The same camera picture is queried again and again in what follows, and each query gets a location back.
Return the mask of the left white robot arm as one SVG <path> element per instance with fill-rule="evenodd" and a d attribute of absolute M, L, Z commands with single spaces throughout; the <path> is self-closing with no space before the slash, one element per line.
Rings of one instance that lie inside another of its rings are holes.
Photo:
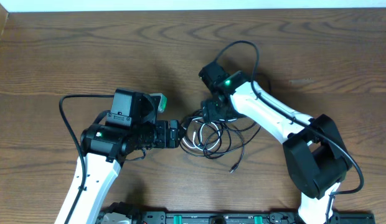
<path fill-rule="evenodd" d="M 129 154 L 141 151 L 144 159 L 150 149 L 177 148 L 185 134 L 178 120 L 157 119 L 167 104 L 162 93 L 117 89 L 109 97 L 111 109 L 99 113 L 79 138 L 65 122 L 78 159 L 56 223 L 94 223 Z"/>

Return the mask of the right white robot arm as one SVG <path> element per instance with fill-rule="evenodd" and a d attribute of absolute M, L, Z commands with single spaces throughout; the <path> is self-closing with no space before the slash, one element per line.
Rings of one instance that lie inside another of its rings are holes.
<path fill-rule="evenodd" d="M 205 118 L 248 117 L 268 131 L 282 144 L 289 176 L 301 192 L 300 219 L 330 221 L 338 188 L 354 165 L 335 122 L 286 106 L 243 72 L 230 75 L 217 62 L 203 67 L 199 78 L 213 96 L 202 104 Z"/>

